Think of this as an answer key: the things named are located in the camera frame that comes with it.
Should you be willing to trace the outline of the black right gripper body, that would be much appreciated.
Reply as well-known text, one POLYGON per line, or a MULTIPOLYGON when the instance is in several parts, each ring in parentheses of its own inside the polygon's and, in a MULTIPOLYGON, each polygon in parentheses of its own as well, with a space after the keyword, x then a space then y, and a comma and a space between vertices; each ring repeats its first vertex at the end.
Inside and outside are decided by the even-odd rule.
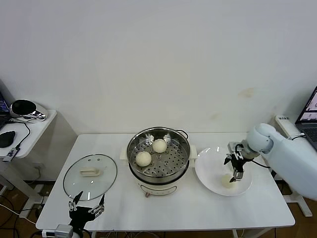
POLYGON ((231 154, 231 164, 235 171, 243 171, 244 164, 247 162, 247 160, 241 155, 241 153, 233 152, 231 154))

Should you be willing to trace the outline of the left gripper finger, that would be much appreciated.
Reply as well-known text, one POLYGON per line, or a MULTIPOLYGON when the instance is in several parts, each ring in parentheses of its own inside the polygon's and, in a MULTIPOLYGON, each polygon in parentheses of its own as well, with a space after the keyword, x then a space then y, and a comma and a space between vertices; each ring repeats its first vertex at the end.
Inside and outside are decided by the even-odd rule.
POLYGON ((99 204, 89 210, 89 213, 100 215, 104 210, 105 210, 105 194, 102 195, 99 204))
POLYGON ((79 202, 81 195, 82 195, 83 191, 79 192, 72 201, 68 202, 68 207, 69 207, 69 211, 75 211, 76 210, 76 205, 79 202))

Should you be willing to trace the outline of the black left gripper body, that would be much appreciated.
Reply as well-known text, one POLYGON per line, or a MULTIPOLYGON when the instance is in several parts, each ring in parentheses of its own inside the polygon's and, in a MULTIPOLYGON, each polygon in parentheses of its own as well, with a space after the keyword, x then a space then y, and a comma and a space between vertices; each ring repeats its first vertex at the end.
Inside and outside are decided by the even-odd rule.
POLYGON ((102 213, 102 208, 76 207, 69 211, 70 226, 73 229, 84 229, 87 222, 95 220, 102 213))

